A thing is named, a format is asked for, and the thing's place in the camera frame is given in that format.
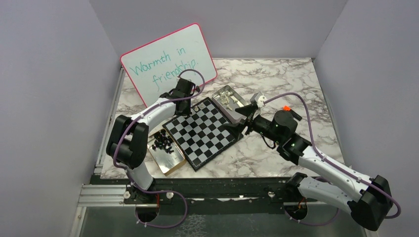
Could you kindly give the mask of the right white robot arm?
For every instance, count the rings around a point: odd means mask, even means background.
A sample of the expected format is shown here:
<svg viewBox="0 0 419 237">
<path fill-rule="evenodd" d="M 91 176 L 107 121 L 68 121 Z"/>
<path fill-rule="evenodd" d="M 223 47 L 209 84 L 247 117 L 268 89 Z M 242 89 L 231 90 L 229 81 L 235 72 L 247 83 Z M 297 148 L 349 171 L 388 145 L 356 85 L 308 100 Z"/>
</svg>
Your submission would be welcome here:
<svg viewBox="0 0 419 237">
<path fill-rule="evenodd" d="M 301 119 L 291 109 L 277 111 L 272 120 L 259 115 L 259 111 L 257 104 L 237 108 L 236 112 L 246 118 L 238 123 L 224 124 L 222 128 L 236 139 L 254 131 L 263 139 L 273 141 L 273 148 L 283 159 L 326 179 L 322 183 L 296 173 L 286 183 L 286 197 L 292 201 L 312 198 L 327 203 L 349 213 L 365 229 L 377 231 L 394 204 L 387 179 L 359 173 L 319 152 L 312 142 L 296 133 Z"/>
</svg>

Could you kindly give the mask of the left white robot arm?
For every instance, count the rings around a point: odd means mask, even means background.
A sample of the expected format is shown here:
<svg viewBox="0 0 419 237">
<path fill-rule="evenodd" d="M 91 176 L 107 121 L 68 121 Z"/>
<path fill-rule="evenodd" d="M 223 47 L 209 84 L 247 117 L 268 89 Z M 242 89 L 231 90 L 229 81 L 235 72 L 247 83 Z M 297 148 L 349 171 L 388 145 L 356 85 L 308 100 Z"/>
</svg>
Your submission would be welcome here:
<svg viewBox="0 0 419 237">
<path fill-rule="evenodd" d="M 125 171 L 142 202 L 155 198 L 155 189 L 151 186 L 154 178 L 144 163 L 149 133 L 174 115 L 190 115 L 195 89 L 193 82 L 180 78 L 174 89 L 160 95 L 147 109 L 131 117 L 121 115 L 115 119 L 106 154 L 112 157 L 115 167 Z"/>
</svg>

